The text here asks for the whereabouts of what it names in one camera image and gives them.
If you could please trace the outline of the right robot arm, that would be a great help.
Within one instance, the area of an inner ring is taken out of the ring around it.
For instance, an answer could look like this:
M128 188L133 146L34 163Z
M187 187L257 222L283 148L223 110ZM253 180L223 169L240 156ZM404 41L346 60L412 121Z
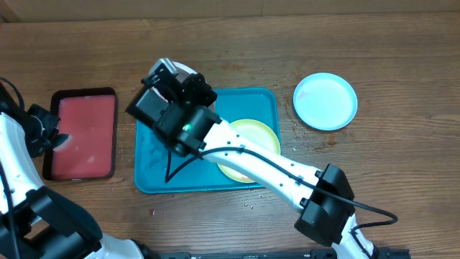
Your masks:
M297 231L338 258L376 258L376 247L358 228L354 193L342 169L320 170L264 149L209 109L216 93L200 74L183 82L159 69L142 79L137 106L165 147L191 160L232 168L276 193L296 212Z

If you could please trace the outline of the light blue plate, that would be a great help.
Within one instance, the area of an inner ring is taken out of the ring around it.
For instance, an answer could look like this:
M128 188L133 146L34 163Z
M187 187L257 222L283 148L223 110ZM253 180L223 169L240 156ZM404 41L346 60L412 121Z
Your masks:
M332 73L314 73L296 86L293 106L299 118L320 131L347 126L358 111L358 98L349 82Z

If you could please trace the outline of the white plate with red stain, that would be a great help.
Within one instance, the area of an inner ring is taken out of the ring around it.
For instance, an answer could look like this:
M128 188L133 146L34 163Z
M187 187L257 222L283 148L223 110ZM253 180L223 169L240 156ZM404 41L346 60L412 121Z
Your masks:
M178 71L178 75L176 76L177 80L179 82L183 82L190 74L196 74L198 72L196 72L195 70L193 70L192 68L182 64L182 63L179 63L179 62L176 62L176 61L172 61L173 65L176 67L177 71ZM149 73L153 73L155 71L155 69L160 65L160 61L157 61L149 70ZM155 87L152 87L151 88L152 91L154 91L164 102L168 102L168 100L155 88ZM215 112L216 111L216 102L213 102L209 107L208 107L211 111Z

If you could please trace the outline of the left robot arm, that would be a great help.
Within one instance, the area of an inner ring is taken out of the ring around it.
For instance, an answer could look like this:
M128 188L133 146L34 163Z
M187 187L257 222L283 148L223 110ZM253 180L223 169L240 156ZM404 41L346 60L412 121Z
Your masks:
M56 116L1 102L1 255L5 258L157 258L104 234L81 206L46 187L32 162L57 136Z

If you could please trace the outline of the dark green sponge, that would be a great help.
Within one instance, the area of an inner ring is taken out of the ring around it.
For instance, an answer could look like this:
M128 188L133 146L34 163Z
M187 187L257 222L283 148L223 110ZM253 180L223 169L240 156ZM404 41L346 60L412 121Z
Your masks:
M68 145L72 137L68 134L58 134L52 141L53 150L62 150Z

